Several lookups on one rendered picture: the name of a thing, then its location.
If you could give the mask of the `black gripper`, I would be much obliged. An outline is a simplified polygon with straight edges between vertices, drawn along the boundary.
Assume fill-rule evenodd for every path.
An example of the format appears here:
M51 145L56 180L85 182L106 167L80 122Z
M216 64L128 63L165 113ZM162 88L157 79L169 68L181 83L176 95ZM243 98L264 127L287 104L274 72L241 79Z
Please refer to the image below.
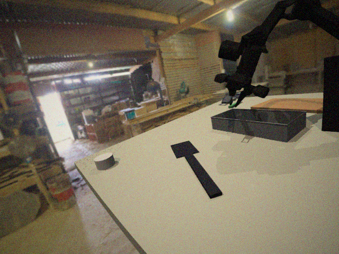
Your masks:
M253 78L253 74L256 71L256 66L249 66L249 65L244 65L242 63L239 63L239 65L237 66L237 69L240 70L241 74L246 74L247 71L250 72L251 73L250 78ZM217 74L215 76L214 81L222 84L223 82L228 81L229 76L230 75L220 73L220 74ZM227 86L225 86L225 87L228 88L228 90L229 90L229 96L235 96L237 90L235 90L233 88L229 88ZM235 107L237 107L238 104L242 101L242 99L245 98L247 95L250 95L250 94L253 93L255 96L265 98L265 97L267 97L269 90L270 90L269 88L267 88L263 85L257 85L257 86L251 85L248 88L244 88L244 90L240 92L240 96L239 96L239 98L238 98L238 100L235 104Z

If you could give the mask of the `light wooden board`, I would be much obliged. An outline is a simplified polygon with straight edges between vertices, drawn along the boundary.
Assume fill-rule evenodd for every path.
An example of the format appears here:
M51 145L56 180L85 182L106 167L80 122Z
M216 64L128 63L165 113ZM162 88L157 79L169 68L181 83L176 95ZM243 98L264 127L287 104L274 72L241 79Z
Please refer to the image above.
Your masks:
M258 110L307 111L323 113L323 98L273 98L251 106Z

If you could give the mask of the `grey short cylinder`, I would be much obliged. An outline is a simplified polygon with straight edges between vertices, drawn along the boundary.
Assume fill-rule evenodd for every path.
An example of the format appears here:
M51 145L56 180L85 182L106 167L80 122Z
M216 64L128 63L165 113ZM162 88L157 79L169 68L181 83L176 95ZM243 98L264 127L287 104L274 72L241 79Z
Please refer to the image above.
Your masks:
M94 159L97 170L106 170L115 165L113 153L104 153Z

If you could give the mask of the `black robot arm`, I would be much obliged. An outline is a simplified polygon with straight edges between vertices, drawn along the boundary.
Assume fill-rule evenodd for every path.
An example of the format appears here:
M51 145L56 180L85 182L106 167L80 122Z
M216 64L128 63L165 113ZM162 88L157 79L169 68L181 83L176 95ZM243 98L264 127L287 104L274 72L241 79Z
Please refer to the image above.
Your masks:
M294 4L291 13L286 14L286 8ZM235 61L239 59L244 65L257 66L261 53L268 53L266 41L280 19L309 20L333 37L339 40L339 17L322 7L319 0L284 0L279 1L264 22L250 33L241 37L241 42L225 40L219 48L219 58ZM236 70L228 77L227 87L241 90L251 86L250 72L241 74Z

